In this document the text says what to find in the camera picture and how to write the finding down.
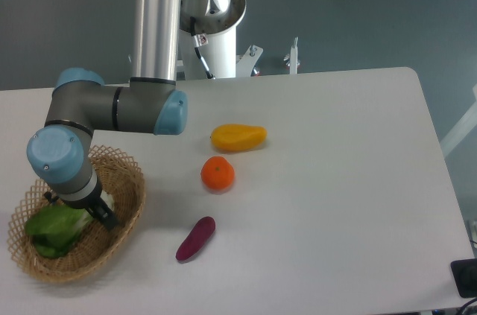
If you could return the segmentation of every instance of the yellow papaya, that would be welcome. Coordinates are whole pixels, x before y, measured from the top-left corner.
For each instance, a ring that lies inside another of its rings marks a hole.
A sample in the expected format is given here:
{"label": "yellow papaya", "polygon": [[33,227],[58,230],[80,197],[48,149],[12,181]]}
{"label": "yellow papaya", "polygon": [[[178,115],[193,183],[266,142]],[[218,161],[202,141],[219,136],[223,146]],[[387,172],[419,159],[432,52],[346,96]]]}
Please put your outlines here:
{"label": "yellow papaya", "polygon": [[260,145],[267,138],[267,130],[251,125],[224,124],[216,127],[210,138],[218,149],[245,151]]}

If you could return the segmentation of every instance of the woven basket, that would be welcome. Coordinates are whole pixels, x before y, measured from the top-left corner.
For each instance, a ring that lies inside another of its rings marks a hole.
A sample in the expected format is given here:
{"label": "woven basket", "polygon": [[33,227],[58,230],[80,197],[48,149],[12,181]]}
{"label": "woven basket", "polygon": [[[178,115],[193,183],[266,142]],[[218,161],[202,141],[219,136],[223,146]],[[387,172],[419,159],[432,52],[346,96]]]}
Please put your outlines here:
{"label": "woven basket", "polygon": [[38,179],[26,192],[9,223],[8,249],[12,259],[27,274],[46,282],[61,283],[82,279],[102,267],[124,243],[142,213],[145,182],[141,169],[132,157],[119,149],[94,146],[89,159],[103,185],[113,196],[114,212],[121,225],[108,232],[97,220],[81,233],[74,248],[62,258],[43,258],[37,253],[32,237],[25,234],[25,222],[48,205],[43,197],[51,189]]}

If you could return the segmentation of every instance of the purple sweet potato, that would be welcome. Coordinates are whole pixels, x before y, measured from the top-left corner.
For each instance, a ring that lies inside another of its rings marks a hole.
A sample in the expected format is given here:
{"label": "purple sweet potato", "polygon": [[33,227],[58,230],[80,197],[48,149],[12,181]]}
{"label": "purple sweet potato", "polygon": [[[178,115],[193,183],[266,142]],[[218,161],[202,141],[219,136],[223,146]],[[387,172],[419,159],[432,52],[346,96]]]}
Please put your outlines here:
{"label": "purple sweet potato", "polygon": [[178,261],[186,261],[197,253],[215,231],[215,221],[212,217],[200,219],[182,242],[176,253]]}

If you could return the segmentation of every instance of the green vegetable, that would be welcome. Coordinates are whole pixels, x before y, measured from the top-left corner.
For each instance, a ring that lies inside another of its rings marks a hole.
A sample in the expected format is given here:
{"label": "green vegetable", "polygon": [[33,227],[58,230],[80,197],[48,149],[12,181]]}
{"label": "green vegetable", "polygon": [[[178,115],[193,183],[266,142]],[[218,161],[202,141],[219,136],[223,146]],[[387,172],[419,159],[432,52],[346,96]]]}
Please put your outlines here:
{"label": "green vegetable", "polygon": [[[101,197],[106,198],[105,202],[113,209],[113,198],[106,193]],[[33,236],[33,245],[41,256],[59,258],[69,252],[91,221],[92,217],[85,209],[46,206],[27,220],[25,232]]]}

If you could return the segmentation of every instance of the silver metal cylinder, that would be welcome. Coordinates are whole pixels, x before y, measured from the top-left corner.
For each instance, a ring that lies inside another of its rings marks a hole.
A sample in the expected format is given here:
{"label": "silver metal cylinder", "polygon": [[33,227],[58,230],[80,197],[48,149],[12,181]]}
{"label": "silver metal cylinder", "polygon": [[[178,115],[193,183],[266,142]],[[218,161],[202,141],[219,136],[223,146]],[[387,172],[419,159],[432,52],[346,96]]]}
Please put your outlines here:
{"label": "silver metal cylinder", "polygon": [[136,0],[133,77],[176,80],[180,0]]}

